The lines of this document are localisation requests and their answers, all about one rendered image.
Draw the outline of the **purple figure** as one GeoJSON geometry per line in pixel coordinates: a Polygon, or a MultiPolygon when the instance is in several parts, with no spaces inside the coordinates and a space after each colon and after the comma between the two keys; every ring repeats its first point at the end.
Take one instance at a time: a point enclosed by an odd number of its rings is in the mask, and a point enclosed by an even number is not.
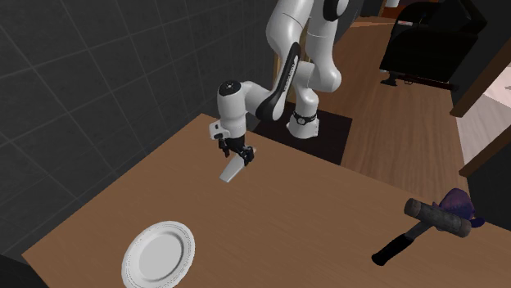
{"type": "Polygon", "coordinates": [[[481,227],[486,222],[484,218],[474,217],[476,210],[468,193],[458,188],[451,189],[439,204],[432,202],[432,206],[468,220],[472,228],[481,227]]]}

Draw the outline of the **white flat wedge-shaped object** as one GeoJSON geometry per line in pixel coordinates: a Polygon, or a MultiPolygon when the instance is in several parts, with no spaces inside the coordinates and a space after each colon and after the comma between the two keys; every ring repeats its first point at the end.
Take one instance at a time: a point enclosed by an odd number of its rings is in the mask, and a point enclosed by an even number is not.
{"type": "Polygon", "coordinates": [[[224,182],[230,182],[245,167],[245,160],[239,154],[235,153],[219,178],[224,182]]]}

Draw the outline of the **white round plate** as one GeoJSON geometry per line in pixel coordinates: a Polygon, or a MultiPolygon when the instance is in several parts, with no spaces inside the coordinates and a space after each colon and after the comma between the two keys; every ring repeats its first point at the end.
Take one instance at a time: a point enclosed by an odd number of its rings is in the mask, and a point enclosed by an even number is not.
{"type": "Polygon", "coordinates": [[[196,244],[182,223],[155,223],[129,245],[121,265],[126,288],[174,288],[187,274],[196,244]]]}

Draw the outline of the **dark robot stand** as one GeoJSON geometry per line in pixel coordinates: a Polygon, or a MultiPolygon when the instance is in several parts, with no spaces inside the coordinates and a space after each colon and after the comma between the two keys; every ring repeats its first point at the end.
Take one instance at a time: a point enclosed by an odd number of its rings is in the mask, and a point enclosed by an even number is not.
{"type": "Polygon", "coordinates": [[[299,139],[293,137],[286,128],[286,123],[292,117],[294,109],[295,104],[287,101],[283,115],[277,122],[270,123],[261,121],[253,132],[322,160],[340,165],[352,119],[319,110],[318,136],[308,139],[299,139]]]}

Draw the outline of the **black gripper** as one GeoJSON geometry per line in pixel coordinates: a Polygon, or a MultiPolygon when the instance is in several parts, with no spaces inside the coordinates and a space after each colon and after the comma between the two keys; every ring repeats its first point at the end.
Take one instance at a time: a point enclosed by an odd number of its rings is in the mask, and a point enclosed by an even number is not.
{"type": "Polygon", "coordinates": [[[237,152],[243,159],[245,166],[253,161],[255,151],[252,146],[245,146],[245,136],[231,138],[224,137],[221,133],[217,133],[215,139],[218,140],[219,149],[224,153],[225,157],[229,157],[230,151],[233,151],[237,152]]]}

